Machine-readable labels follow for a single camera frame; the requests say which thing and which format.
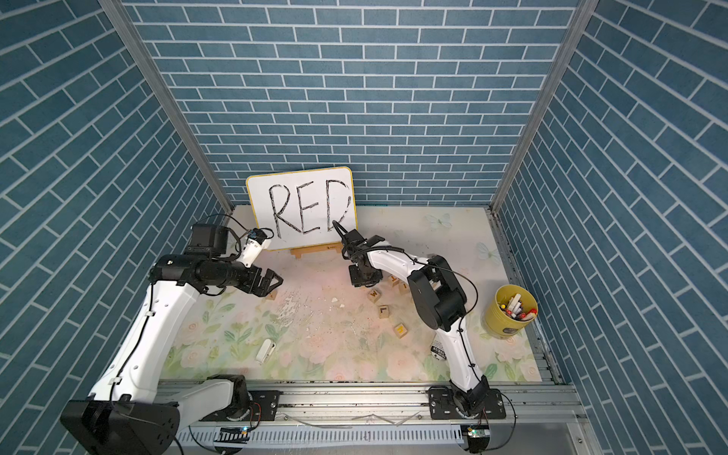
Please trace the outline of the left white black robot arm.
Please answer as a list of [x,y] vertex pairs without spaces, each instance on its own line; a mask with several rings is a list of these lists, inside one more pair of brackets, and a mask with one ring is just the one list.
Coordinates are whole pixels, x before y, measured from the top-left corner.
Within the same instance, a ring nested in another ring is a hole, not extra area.
[[90,454],[162,454],[178,430],[218,414],[244,421],[257,411],[242,375],[216,375],[165,401],[157,387],[165,360],[187,314],[212,288],[233,287],[266,297],[284,280],[255,265],[272,241],[267,227],[236,237],[227,252],[228,227],[197,223],[180,254],[159,258],[149,287],[119,352],[87,398],[66,404],[60,421]]

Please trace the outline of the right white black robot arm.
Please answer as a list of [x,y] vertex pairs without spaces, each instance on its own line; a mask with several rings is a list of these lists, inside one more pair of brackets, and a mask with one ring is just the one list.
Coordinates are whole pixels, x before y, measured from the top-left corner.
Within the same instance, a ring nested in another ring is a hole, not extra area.
[[365,238],[337,222],[334,229],[341,238],[342,258],[351,262],[353,286],[376,286],[384,273],[408,284],[418,316],[436,332],[444,349],[456,407],[467,417],[483,413],[490,387],[466,335],[466,292],[447,260],[411,256],[381,236]]

